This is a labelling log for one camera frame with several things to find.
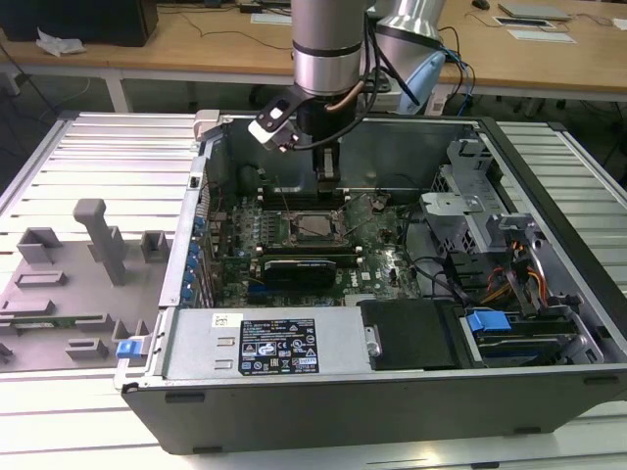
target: paper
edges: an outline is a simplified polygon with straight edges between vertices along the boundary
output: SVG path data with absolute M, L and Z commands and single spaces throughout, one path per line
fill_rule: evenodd
M 46 34 L 41 29 L 37 29 L 39 32 L 39 39 L 36 44 L 44 51 L 53 56 L 61 57 L 61 54 L 78 54 L 79 52 L 85 52 L 85 48 L 80 42 L 80 39 L 61 39 Z
M 616 26 L 621 31 L 627 30 L 627 20 L 621 20 L 620 18 L 614 18 L 612 20 L 614 26 Z
M 516 39 L 523 41 L 577 43 L 572 37 L 563 32 L 519 31 L 517 29 L 508 29 L 507 31 Z
M 276 15 L 270 13 L 254 13 L 251 15 L 253 24 L 291 24 L 292 17 L 289 15 Z

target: white table leg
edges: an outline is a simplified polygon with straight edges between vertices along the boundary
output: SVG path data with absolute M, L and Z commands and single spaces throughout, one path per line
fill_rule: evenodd
M 13 74 L 7 71 L 0 72 L 0 89 L 6 90 L 9 96 L 20 94 L 20 87 L 13 79 Z
M 109 89 L 109 96 L 111 102 L 114 105 L 114 111 L 116 113 L 132 113 L 133 107 L 130 104 L 130 100 L 124 93 L 124 88 L 121 84 L 121 79 L 115 77 L 105 78 L 107 82 L 107 88 Z
M 427 107 L 424 110 L 425 116 L 441 116 L 444 111 L 444 105 L 447 102 L 450 92 L 449 85 L 436 85 L 427 101 Z

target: floor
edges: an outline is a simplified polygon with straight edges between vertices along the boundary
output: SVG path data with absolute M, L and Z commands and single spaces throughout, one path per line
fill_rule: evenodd
M 113 107 L 104 81 L 88 78 L 36 76 L 32 80 L 59 110 L 111 112 Z M 138 113 L 187 113 L 185 83 L 153 80 L 128 80 L 124 83 L 131 102 Z M 199 107 L 202 109 L 250 110 L 250 85 L 198 83 Z M 263 103 L 277 90 L 265 87 L 259 96 Z M 582 103 L 568 101 L 564 109 L 557 101 L 547 100 L 533 119 L 524 115 L 529 100 L 520 98 L 497 99 L 491 96 L 474 98 L 473 106 L 466 108 L 465 116 L 490 116 L 497 120 L 559 121 L 587 150 L 603 162 L 612 152 L 606 165 L 609 173 L 620 180 L 627 169 L 627 145 L 624 136 L 627 107 L 623 113 L 614 103 Z M 447 106 L 447 114 L 454 115 L 461 105 L 456 97 Z M 52 113 L 36 94 L 28 81 L 22 84 L 22 93 L 13 99 L 0 99 L 0 191 L 4 191 L 20 170 L 27 156 L 36 148 L 54 122 Z

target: laptop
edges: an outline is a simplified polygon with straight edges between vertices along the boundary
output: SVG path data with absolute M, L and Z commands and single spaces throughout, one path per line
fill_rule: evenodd
M 542 5 L 524 5 L 516 3 L 500 3 L 499 8 L 512 18 L 531 18 L 534 20 L 553 20 L 567 22 L 570 16 L 556 7 Z

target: barcode sticker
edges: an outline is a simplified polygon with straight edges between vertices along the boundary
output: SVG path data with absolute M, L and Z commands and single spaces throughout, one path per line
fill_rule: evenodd
M 212 327 L 213 328 L 239 328 L 243 319 L 244 319 L 243 313 L 214 313 Z

